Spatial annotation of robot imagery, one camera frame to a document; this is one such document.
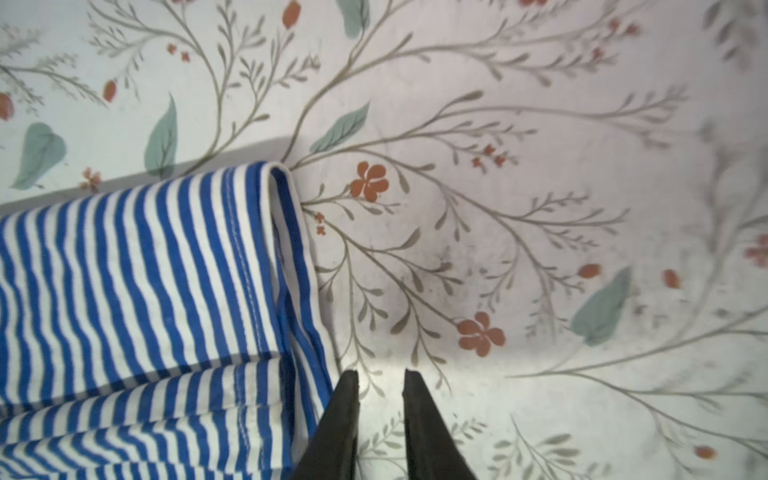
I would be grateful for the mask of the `blue white striped tank top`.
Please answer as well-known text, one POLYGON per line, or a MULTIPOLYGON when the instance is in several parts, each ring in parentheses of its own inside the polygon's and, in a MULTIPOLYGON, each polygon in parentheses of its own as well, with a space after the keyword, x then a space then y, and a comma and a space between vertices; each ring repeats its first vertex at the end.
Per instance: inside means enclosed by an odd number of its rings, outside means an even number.
POLYGON ((286 479, 338 378, 287 169, 1 220, 5 479, 286 479))

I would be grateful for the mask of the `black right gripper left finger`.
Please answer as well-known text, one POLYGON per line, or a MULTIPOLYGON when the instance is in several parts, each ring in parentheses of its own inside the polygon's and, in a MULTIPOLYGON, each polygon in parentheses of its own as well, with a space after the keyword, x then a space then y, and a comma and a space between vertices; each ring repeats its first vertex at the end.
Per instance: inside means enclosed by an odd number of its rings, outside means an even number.
POLYGON ((354 479, 359 411, 359 375, 344 371, 290 479, 354 479))

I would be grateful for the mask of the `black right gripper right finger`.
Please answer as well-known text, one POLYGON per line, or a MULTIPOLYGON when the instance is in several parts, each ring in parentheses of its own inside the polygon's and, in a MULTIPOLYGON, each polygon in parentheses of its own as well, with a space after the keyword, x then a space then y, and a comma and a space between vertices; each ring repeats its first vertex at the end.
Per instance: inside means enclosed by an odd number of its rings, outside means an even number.
POLYGON ((408 478, 475 480, 417 371, 404 373, 403 403, 408 478))

